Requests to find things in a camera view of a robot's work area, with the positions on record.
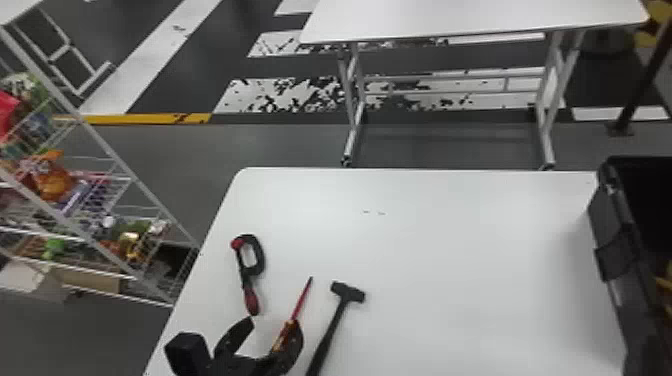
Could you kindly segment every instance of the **white floor stripe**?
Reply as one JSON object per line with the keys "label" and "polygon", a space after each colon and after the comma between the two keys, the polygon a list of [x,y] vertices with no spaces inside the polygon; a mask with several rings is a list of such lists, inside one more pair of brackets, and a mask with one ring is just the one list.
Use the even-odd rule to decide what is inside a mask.
{"label": "white floor stripe", "polygon": [[[301,46],[301,30],[267,31],[257,38],[247,57],[272,57],[336,52],[335,46]],[[424,38],[413,41],[381,41],[359,43],[362,51],[405,47],[445,47],[450,44],[480,44],[544,40],[543,33],[515,33],[506,35],[478,35],[450,38]]]}
{"label": "white floor stripe", "polygon": [[[623,107],[574,107],[572,115],[577,121],[616,120]],[[632,120],[667,120],[669,116],[661,106],[640,106],[635,110]]]}
{"label": "white floor stripe", "polygon": [[219,2],[182,1],[80,106],[80,112],[84,115],[126,113]]}
{"label": "white floor stripe", "polygon": [[[388,97],[390,83],[371,82],[366,85],[370,109],[399,108],[408,111],[451,111],[527,108],[534,102],[538,78],[510,78],[510,90],[529,92],[501,93],[506,73],[541,73],[543,67],[516,69],[481,69],[472,71],[443,71],[433,75],[457,78],[455,81],[420,80],[410,84],[395,84],[394,90],[403,94]],[[488,75],[491,78],[472,78]],[[556,86],[552,74],[544,95],[550,104]],[[295,77],[247,78],[231,81],[214,113],[263,113],[263,112],[324,112],[342,105],[343,91],[334,76],[298,79]]]}
{"label": "white floor stripe", "polygon": [[288,14],[313,13],[318,0],[283,0],[275,10],[276,16]]}

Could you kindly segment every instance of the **hammer head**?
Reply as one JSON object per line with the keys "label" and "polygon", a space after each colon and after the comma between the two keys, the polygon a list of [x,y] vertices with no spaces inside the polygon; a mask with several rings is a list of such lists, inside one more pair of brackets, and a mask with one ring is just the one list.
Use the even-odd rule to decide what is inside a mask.
{"label": "hammer head", "polygon": [[334,281],[334,283],[331,284],[331,291],[334,294],[340,296],[341,300],[353,301],[357,303],[363,303],[364,297],[366,296],[366,294],[364,294],[364,291],[358,290],[354,287],[350,287],[345,283],[336,281]]}

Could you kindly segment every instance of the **hammer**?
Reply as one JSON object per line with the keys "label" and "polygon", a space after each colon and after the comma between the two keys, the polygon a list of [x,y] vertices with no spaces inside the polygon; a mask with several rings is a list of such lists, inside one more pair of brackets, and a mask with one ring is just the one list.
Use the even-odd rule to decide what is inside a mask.
{"label": "hammer", "polygon": [[364,292],[354,287],[350,287],[345,283],[334,281],[331,284],[331,291],[334,294],[340,296],[341,301],[338,303],[338,308],[336,308],[334,318],[332,318],[331,322],[329,323],[327,332],[324,334],[324,337],[322,337],[320,344],[317,346],[317,350],[315,350],[313,359],[311,359],[310,365],[308,366],[306,376],[317,376],[320,374],[320,369],[322,369],[324,359],[327,357],[327,353],[329,352],[329,347],[331,346],[331,340],[334,337],[334,332],[338,327],[338,323],[341,321],[341,317],[343,316],[343,312],[345,311],[345,307],[348,305],[348,303],[351,301],[357,303],[364,302]]}

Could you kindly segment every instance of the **white table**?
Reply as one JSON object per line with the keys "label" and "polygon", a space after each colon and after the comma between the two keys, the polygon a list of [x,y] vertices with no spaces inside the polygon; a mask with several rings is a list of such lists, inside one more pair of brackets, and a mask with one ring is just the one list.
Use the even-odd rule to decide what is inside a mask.
{"label": "white table", "polygon": [[598,277],[586,207],[592,173],[246,169],[232,183],[145,376],[171,371],[180,331],[212,348],[246,315],[229,242],[254,233],[267,268],[257,329],[268,351],[309,275],[304,375],[338,303],[366,292],[324,376],[620,376],[625,349]]}
{"label": "white table", "polygon": [[[301,33],[303,44],[343,45],[338,54],[348,121],[351,125],[342,163],[352,163],[353,149],[365,110],[366,82],[408,82],[426,76],[365,77],[357,42],[451,37],[484,34],[511,34],[530,31],[552,32],[542,75],[499,75],[498,77],[541,78],[536,90],[535,112],[543,151],[542,169],[555,164],[550,133],[560,101],[579,56],[579,46],[587,29],[645,22],[648,14],[639,0],[320,0]],[[574,31],[566,59],[559,47],[566,31]],[[346,51],[352,57],[347,61]],[[542,97],[552,69],[558,82],[548,113]],[[470,79],[492,78],[470,77]],[[455,80],[454,77],[435,77]],[[352,83],[357,88],[357,100]],[[503,92],[508,90],[508,83]]]}
{"label": "white table", "polygon": [[[39,9],[40,3],[43,0],[2,0],[0,4],[0,41],[5,43],[7,47],[16,55],[16,57],[21,60],[21,62],[26,65],[26,67],[35,66],[38,67],[32,61],[30,55],[28,55],[23,47],[16,42],[14,37],[8,32],[8,28],[13,28],[14,31],[19,35],[23,42],[30,47],[37,57],[42,60],[42,62],[49,67],[51,73],[59,79],[60,82],[65,85],[65,87],[78,97],[83,97],[84,93],[91,87],[91,85],[96,82],[108,69],[113,69],[114,65],[106,61],[101,64],[98,68],[94,68],[93,65],[89,62],[88,59],[82,55],[77,47],[74,46],[72,40],[68,35],[61,29],[58,24],[42,9]],[[48,22],[49,25],[53,28],[54,32],[63,41],[63,45],[58,48],[56,51],[47,54],[38,46],[29,35],[27,35],[21,28],[19,28],[16,21],[19,20],[22,16],[30,12],[33,8],[38,8],[45,22]],[[55,62],[61,58],[66,53],[71,52],[79,60],[82,66],[88,71],[89,77],[83,83],[76,85],[70,81],[70,79],[56,66]],[[3,69],[11,71],[11,67],[5,62],[2,63]]]}

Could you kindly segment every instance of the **gray floor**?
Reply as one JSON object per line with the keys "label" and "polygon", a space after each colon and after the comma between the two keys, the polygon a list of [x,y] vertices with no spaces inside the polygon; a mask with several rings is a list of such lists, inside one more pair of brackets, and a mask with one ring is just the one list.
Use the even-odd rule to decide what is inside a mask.
{"label": "gray floor", "polygon": [[[337,167],[347,127],[244,125],[97,128],[199,239],[237,171],[248,166]],[[561,124],[560,170],[594,170],[613,154],[672,155],[672,126],[635,125],[609,139],[601,124]],[[408,126],[370,129],[367,167],[533,169],[527,127]],[[165,309],[94,296],[64,306],[0,295],[0,369],[23,375],[140,375],[168,317]]]}

